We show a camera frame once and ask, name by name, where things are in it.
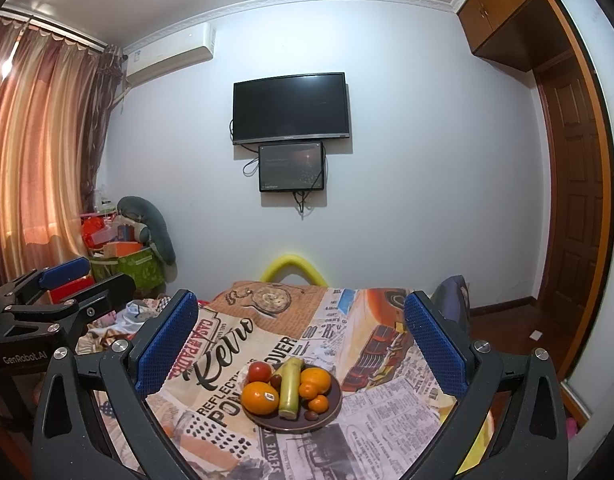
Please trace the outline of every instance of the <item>wooden floor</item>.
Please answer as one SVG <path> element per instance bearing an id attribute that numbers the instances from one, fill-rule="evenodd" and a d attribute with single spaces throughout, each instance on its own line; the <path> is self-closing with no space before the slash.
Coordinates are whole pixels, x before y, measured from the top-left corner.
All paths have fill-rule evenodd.
<path id="1" fill-rule="evenodd" d="M 538 341 L 529 338 L 534 330 L 542 332 Z M 484 316 L 472 316 L 470 337 L 472 340 L 489 341 L 499 352 L 509 354 L 528 355 L 534 348 L 544 348 L 549 352 L 556 370 L 573 339 L 558 323 L 530 304 Z M 507 398 L 506 393 L 496 394 L 491 406 L 496 426 Z"/>

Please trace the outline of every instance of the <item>yellow arch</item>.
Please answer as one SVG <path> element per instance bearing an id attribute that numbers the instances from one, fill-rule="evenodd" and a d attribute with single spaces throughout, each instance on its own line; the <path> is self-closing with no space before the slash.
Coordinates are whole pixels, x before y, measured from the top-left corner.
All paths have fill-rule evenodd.
<path id="1" fill-rule="evenodd" d="M 280 258 L 276 258 L 271 262 L 271 265 L 266 268 L 263 275 L 260 276 L 261 282 L 272 282 L 274 276 L 287 266 L 298 267 L 308 277 L 311 285 L 328 286 L 322 275 L 311 265 L 307 260 L 298 254 L 284 254 Z"/>

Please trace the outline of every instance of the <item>silver bolt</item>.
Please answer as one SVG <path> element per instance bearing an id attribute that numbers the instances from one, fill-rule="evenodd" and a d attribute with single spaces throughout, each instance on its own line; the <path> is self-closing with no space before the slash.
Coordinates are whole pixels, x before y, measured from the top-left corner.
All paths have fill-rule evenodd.
<path id="1" fill-rule="evenodd" d="M 535 353 L 536 357 L 541 361 L 546 361 L 549 359 L 549 352 L 547 352 L 544 348 L 536 348 L 533 353 Z"/>
<path id="2" fill-rule="evenodd" d="M 129 341 L 126 339 L 119 339 L 118 341 L 114 341 L 114 344 L 111 345 L 111 350 L 114 352 L 124 352 L 129 346 Z"/>
<path id="3" fill-rule="evenodd" d="M 61 346 L 60 348 L 56 348 L 55 351 L 53 352 L 53 356 L 56 359 L 62 359 L 63 357 L 65 357 L 65 355 L 67 355 L 69 352 L 69 350 L 67 350 L 64 346 Z"/>
<path id="4" fill-rule="evenodd" d="M 482 339 L 478 339 L 474 342 L 473 347 L 477 352 L 481 354 L 487 354 L 491 351 L 491 345 L 487 341 L 483 341 Z"/>

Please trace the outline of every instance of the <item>air conditioner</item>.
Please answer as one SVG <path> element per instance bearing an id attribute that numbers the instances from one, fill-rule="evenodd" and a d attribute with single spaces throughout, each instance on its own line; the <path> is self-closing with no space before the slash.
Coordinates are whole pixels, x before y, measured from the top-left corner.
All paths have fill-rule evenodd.
<path id="1" fill-rule="evenodd" d="M 127 81 L 137 86 L 202 61 L 213 59 L 216 29 L 199 23 L 174 32 L 129 54 Z"/>

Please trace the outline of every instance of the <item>round plate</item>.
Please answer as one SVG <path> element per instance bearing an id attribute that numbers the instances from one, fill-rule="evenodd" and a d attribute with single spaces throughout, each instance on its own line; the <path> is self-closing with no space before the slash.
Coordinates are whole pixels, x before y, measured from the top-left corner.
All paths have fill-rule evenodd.
<path id="1" fill-rule="evenodd" d="M 280 365 L 274 365 L 274 369 L 277 370 Z M 302 368 L 317 368 L 312 365 L 304 365 Z M 326 426 L 332 420 L 334 420 L 340 412 L 340 407 L 343 405 L 343 394 L 340 391 L 340 384 L 336 378 L 329 374 L 331 377 L 331 388 L 327 394 L 327 400 L 329 401 L 329 409 L 325 413 L 321 413 L 318 420 L 307 420 L 305 413 L 307 409 L 307 403 L 303 400 L 300 401 L 300 407 L 298 408 L 298 418 L 296 420 L 287 420 L 280 418 L 278 412 L 273 412 L 270 415 L 254 415 L 248 412 L 245 408 L 242 411 L 245 412 L 251 420 L 253 420 L 258 426 L 267 428 L 268 430 L 277 431 L 278 433 L 306 433 L 308 431 L 318 430 L 323 426 Z"/>

